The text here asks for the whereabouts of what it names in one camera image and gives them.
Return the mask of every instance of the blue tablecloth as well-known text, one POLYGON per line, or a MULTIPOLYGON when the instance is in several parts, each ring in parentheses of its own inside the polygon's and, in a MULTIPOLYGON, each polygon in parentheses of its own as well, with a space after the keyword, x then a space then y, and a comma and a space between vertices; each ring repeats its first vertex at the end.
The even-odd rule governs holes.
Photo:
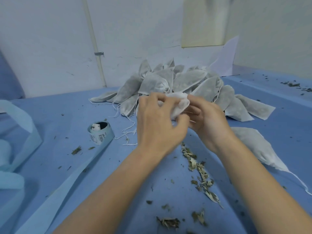
MULTIPOLYGON (((259 130, 289 170, 297 174, 312 190, 312 92, 288 87, 280 82, 296 80, 297 83, 301 82, 303 88, 312 88, 312 83, 294 77, 279 74, 267 76, 263 73, 257 71, 255 74, 222 78, 237 94, 276 107, 266 121, 255 118, 250 122, 238 122, 229 118, 229 124, 259 130)), ((120 115, 109 118, 115 115, 112 105, 93 105, 88 101, 88 98, 106 90, 112 88, 13 100, 16 106, 32 116, 43 143, 17 170, 17 173, 25 177, 26 197, 21 210, 0 229, 0 233, 15 232, 75 168, 92 156, 95 150, 88 148, 96 145, 89 137, 88 125, 107 118, 116 137, 131 125, 127 118, 120 115), (78 146, 81 146, 81 152, 72 155, 71 152, 78 146)), ((12 144, 13 153, 19 151, 27 132, 18 127, 6 114, 0 114, 0 128, 0 137, 12 144)), ((137 142, 136 135, 129 134, 129 139, 130 143, 137 142)), ((48 233, 51 233, 135 148, 123 146, 125 143, 125 137, 113 140, 103 154, 89 166, 87 172, 81 174, 48 233)), ((188 170, 188 161, 178 147, 145 181, 117 233, 169 233, 170 231, 159 227, 156 216, 177 217, 180 220, 185 218, 177 233, 185 233, 186 229, 196 233, 254 233, 255 228, 248 212, 231 185, 220 160, 204 147, 191 130, 185 138, 185 143, 197 154, 198 161, 206 161, 205 167, 215 180, 211 190, 219 196, 224 209, 198 192, 191 184, 191 176, 196 178, 198 172, 188 170), (148 205, 146 200, 153 200, 152 205, 148 205), (169 204, 169 212, 161 208, 165 204, 169 204), (199 212, 202 208, 205 209, 205 220, 209 227, 194 223, 191 217, 193 211, 199 212)), ((311 215, 312 197, 305 193, 299 181, 289 173, 271 167, 267 169, 311 215)), ((0 206, 9 200, 14 192, 0 191, 0 206)))

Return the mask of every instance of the beige board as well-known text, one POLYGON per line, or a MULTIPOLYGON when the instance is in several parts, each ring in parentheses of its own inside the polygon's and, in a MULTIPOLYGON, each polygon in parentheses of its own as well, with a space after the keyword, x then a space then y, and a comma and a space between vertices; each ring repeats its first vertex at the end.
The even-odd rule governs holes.
POLYGON ((226 41, 234 64, 312 78, 312 0, 234 0, 226 41))
POLYGON ((225 44, 230 0, 185 0, 182 47, 225 44))

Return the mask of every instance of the person's right hand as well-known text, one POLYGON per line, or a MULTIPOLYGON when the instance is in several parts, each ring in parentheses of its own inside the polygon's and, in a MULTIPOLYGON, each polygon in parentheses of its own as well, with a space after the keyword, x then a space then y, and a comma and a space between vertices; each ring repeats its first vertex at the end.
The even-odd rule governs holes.
POLYGON ((185 109, 184 113, 190 117, 189 127, 197 133, 210 151, 217 153, 229 138, 235 137, 224 112, 218 105, 204 98, 189 94, 188 99, 190 106, 185 109))

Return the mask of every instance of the person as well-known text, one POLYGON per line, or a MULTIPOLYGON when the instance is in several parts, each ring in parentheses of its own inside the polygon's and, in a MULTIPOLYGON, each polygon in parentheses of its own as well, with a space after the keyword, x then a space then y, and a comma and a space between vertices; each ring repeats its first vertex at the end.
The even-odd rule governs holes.
POLYGON ((174 127, 170 113, 180 99, 161 93, 139 98, 138 146, 54 234, 114 233, 144 180, 182 142, 188 127, 220 158, 259 233, 312 233, 310 216, 235 136, 224 112, 203 98, 188 99, 174 127))

